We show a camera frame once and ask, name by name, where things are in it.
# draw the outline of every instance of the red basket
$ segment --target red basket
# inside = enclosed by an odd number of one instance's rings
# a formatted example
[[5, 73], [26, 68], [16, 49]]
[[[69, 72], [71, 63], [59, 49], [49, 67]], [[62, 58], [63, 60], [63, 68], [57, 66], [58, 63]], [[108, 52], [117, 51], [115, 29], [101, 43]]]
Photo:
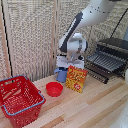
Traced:
[[21, 128], [39, 116], [46, 99], [25, 76], [0, 81], [0, 106], [14, 128]]

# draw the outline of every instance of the red cup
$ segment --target red cup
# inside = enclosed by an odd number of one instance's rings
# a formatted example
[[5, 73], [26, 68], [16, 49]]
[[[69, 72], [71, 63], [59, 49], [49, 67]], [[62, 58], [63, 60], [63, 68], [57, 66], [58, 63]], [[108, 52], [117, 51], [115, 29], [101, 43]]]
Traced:
[[52, 97], [57, 97], [61, 94], [63, 86], [58, 82], [50, 82], [46, 85], [47, 94]]

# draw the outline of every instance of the blue container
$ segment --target blue container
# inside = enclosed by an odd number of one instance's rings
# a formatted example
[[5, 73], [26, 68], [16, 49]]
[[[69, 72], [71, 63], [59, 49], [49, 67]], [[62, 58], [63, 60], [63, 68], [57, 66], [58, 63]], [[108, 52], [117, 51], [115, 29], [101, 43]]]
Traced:
[[66, 82], [68, 68], [59, 67], [54, 71], [55, 78], [59, 82]]

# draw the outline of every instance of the yellow box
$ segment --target yellow box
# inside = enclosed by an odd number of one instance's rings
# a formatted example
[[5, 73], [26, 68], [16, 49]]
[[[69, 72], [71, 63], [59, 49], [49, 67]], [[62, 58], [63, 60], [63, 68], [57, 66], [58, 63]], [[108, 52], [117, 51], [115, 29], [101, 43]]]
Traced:
[[88, 71], [85, 69], [76, 68], [70, 65], [67, 72], [66, 86], [74, 91], [82, 93], [87, 73]]

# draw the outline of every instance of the wooden countertop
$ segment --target wooden countertop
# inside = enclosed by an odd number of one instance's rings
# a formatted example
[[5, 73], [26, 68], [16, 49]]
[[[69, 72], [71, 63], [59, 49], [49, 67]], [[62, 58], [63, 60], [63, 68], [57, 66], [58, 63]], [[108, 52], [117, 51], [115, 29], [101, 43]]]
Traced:
[[[128, 85], [115, 77], [103, 84], [87, 76], [83, 93], [64, 85], [59, 97], [50, 97], [45, 89], [54, 76], [35, 81], [36, 87], [46, 98], [39, 118], [24, 128], [109, 128], [119, 116], [128, 99]], [[0, 110], [0, 128], [12, 128]]]

